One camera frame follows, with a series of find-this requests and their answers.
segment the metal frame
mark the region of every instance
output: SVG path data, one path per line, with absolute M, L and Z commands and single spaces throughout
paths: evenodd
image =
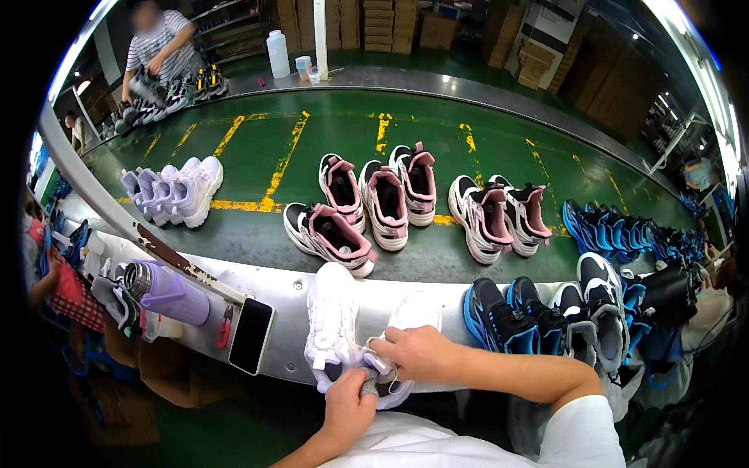
M 244 302 L 247 295 L 227 286 L 175 252 L 154 236 L 141 222 L 133 218 L 104 189 L 70 146 L 50 103 L 44 103 L 38 128 L 45 147 L 49 151 L 49 157 L 55 162 L 60 173 L 105 222 L 117 229 L 126 239 L 150 255 L 159 258 L 166 266 L 198 286 L 207 288 L 232 302 L 238 304 Z

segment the smartphone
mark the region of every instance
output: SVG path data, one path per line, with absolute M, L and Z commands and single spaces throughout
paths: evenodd
M 260 373 L 275 316 L 273 307 L 250 298 L 244 300 L 229 348 L 229 364 L 250 375 Z

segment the lavender sneaker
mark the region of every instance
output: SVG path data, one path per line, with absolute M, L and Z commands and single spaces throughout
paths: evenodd
M 356 282 L 341 264 L 323 265 L 307 296 L 309 335 L 304 359 L 312 368 L 318 391 L 326 393 L 357 354 L 354 324 L 359 304 Z

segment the white pillar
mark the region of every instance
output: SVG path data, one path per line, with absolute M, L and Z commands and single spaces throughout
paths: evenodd
M 320 79 L 327 78 L 327 32 L 325 29 L 325 0 L 314 0 L 315 11 L 315 51 L 318 56 Z

